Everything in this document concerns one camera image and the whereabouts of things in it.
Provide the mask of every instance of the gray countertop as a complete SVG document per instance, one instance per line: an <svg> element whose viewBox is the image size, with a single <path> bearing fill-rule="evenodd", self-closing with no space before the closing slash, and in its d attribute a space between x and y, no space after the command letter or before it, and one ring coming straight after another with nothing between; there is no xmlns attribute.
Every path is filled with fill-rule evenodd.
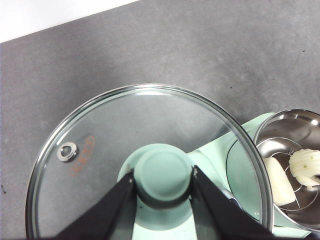
<svg viewBox="0 0 320 240"><path fill-rule="evenodd" d="M37 154L73 109L113 88L183 87L240 123L320 112L320 2L141 0L1 44L1 237L25 237Z"/></svg>

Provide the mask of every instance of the glass pot lid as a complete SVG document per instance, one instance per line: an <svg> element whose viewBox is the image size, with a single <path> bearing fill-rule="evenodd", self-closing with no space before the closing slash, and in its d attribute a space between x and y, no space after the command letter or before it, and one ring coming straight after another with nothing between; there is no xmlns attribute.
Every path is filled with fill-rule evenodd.
<svg viewBox="0 0 320 240"><path fill-rule="evenodd" d="M196 93L167 85L133 85L103 93L67 116L44 144L27 193L27 235L57 235L115 185L132 153L150 144L167 144L188 153L217 186L233 191L226 161L235 142L240 143L237 151L248 163L241 171L254 175L252 184L258 196L254 199L257 214L244 210L271 230L272 196L262 159L250 137L226 111ZM199 158L209 165L197 162ZM248 186L240 187L245 191ZM192 211L184 211L186 208L177 210L178 215L183 221L192 220ZM140 218L136 223L143 225L143 214Z"/></svg>

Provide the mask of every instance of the white food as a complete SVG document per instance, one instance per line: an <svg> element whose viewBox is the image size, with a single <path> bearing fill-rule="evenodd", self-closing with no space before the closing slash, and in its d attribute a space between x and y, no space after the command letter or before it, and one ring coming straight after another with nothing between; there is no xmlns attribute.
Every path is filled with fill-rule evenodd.
<svg viewBox="0 0 320 240"><path fill-rule="evenodd" d="M294 202L295 192L278 160L274 157L265 158L264 165L271 184L273 202L277 206Z"/></svg>
<svg viewBox="0 0 320 240"><path fill-rule="evenodd" d="M320 175L320 151L301 149L296 151L289 160L292 176L307 188L320 185L316 175Z"/></svg>

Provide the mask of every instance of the stainless steel bowl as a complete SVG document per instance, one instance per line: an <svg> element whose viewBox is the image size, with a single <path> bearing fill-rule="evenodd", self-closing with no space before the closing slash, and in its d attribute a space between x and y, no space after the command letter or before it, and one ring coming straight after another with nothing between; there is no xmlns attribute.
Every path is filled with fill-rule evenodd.
<svg viewBox="0 0 320 240"><path fill-rule="evenodd" d="M295 151L320 150L320 115L299 109L278 112L263 122L253 141L263 158L277 158L295 192L295 202L274 205L275 210L301 229L320 232L320 188L300 185L289 169Z"/></svg>

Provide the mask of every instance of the appliance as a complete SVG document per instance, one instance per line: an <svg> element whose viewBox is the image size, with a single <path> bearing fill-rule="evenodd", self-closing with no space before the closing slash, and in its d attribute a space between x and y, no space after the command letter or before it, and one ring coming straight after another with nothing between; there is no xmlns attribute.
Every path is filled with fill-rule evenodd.
<svg viewBox="0 0 320 240"><path fill-rule="evenodd" d="M27 236L305 237L313 228L289 217L278 225L284 214L274 211L255 146L272 117L240 126L212 101L160 84L103 93L42 147L27 193Z"/></svg>

